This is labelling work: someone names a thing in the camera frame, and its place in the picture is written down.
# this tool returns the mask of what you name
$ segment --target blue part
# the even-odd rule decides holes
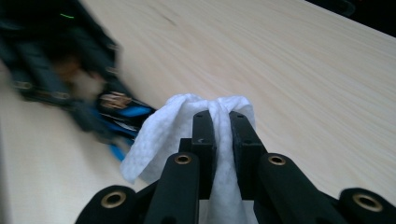
[[[110,123],[106,120],[102,120],[102,122],[111,130],[111,131],[119,131],[119,132],[123,132],[123,133],[128,133],[129,135],[136,137],[137,136],[137,132],[133,132],[131,130],[127,130],[124,128],[121,128],[120,126]]]
[[[125,159],[125,155],[122,152],[122,150],[115,146],[115,145],[110,145],[110,150],[113,153],[113,155],[119,160],[119,161],[123,161]]]
[[[125,117],[136,117],[140,115],[145,115],[151,112],[151,108],[145,106],[131,106],[119,111],[119,114]]]

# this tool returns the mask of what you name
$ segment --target wooden table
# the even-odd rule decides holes
[[[84,0],[122,46],[122,79],[161,107],[174,94],[240,94],[266,148],[318,189],[396,204],[396,39],[300,0]],[[120,163],[63,111],[27,103],[0,70],[7,223],[72,223]]]

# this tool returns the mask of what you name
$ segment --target screw hole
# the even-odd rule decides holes
[[[278,156],[271,156],[268,158],[268,161],[271,162],[273,165],[284,165],[286,164],[285,159],[278,157]]]
[[[352,198],[356,204],[369,211],[380,212],[384,209],[379,201],[369,195],[357,193],[354,194]]]
[[[68,99],[68,98],[70,97],[70,95],[67,94],[67,93],[65,93],[65,92],[58,92],[58,91],[56,91],[56,92],[54,92],[54,93],[52,94],[52,97],[57,98],[57,99],[66,100],[66,99]]]
[[[188,164],[191,162],[191,157],[188,155],[180,155],[175,158],[175,162],[181,165]]]
[[[122,191],[113,191],[102,198],[101,205],[105,208],[115,208],[123,204],[126,194]]]

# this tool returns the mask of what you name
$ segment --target dark background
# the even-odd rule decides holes
[[[306,0],[396,37],[396,0]]]

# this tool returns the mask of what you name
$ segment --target white cloth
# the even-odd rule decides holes
[[[257,223],[255,218],[248,217],[250,215],[247,215],[242,203],[233,162],[229,113],[236,111],[244,114],[254,127],[253,106],[243,96],[222,97],[214,101],[193,94],[180,94],[170,98],[165,106],[143,124],[120,166],[121,172],[130,182],[139,176],[149,183],[159,179],[166,159],[178,152],[180,138],[191,138],[193,115],[204,110],[209,110],[213,120],[218,153],[207,214],[200,216],[200,223]]]

